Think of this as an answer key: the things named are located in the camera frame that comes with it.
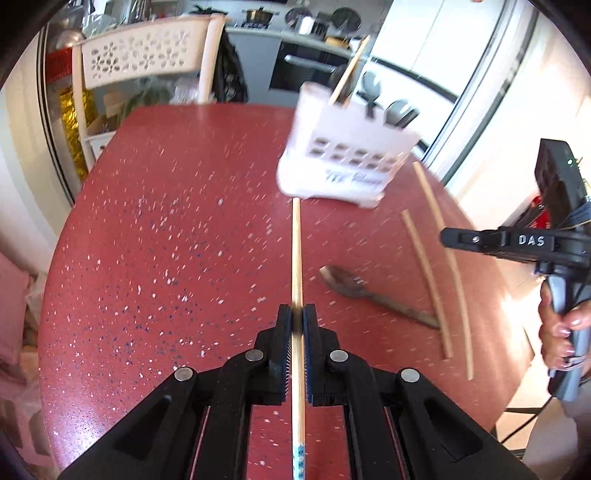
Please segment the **person's right hand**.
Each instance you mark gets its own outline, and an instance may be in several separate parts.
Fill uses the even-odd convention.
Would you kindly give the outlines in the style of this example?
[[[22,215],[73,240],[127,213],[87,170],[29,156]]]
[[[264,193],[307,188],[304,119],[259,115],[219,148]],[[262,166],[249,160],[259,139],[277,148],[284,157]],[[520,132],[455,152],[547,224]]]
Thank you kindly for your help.
[[[590,302],[583,302],[567,314],[560,315],[553,309],[552,294],[547,281],[541,285],[540,298],[538,313],[541,319],[541,355],[549,369],[559,369],[565,367],[566,359],[575,354],[575,347],[569,340],[570,334],[590,327]]]

